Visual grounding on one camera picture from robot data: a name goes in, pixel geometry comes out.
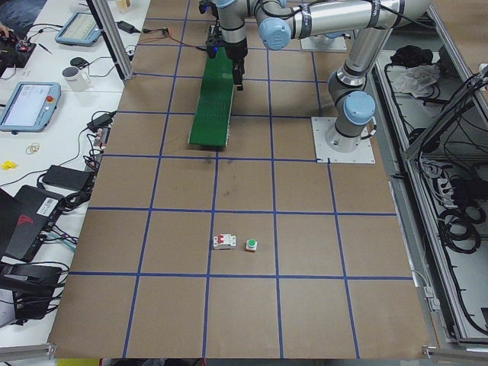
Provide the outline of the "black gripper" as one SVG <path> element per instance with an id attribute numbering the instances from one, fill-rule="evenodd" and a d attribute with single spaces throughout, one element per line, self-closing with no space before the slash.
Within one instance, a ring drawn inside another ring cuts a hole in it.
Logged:
<path id="1" fill-rule="evenodd" d="M 226 56 L 233 61 L 233 83 L 238 91 L 243 90 L 243 75 L 245 74 L 244 60 L 248 54 L 248 44 L 246 40 L 237 43 L 224 42 Z"/>

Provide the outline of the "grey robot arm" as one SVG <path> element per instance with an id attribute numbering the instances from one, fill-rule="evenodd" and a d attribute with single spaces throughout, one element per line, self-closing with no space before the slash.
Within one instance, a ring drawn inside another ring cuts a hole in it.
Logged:
<path id="1" fill-rule="evenodd" d="M 212 1 L 221 45 L 233 63 L 233 83 L 242 90 L 248 54 L 246 20 L 255 19 L 268 50 L 282 50 L 292 40 L 355 31 L 343 64 L 329 77 L 329 95 L 337 117 L 325 141 L 335 151 L 355 150 L 376 104 L 364 90 L 367 75 L 393 29 L 416 22 L 429 1 L 312 1 L 289 6 L 285 1 Z"/>

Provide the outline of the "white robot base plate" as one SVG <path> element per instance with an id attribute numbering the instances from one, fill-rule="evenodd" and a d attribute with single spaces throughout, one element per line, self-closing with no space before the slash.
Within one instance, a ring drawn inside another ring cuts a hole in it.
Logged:
<path id="1" fill-rule="evenodd" d="M 374 164 L 374 152 L 364 127 L 360 136 L 345 137 L 336 130 L 335 117 L 311 117 L 316 161 L 332 164 Z"/>

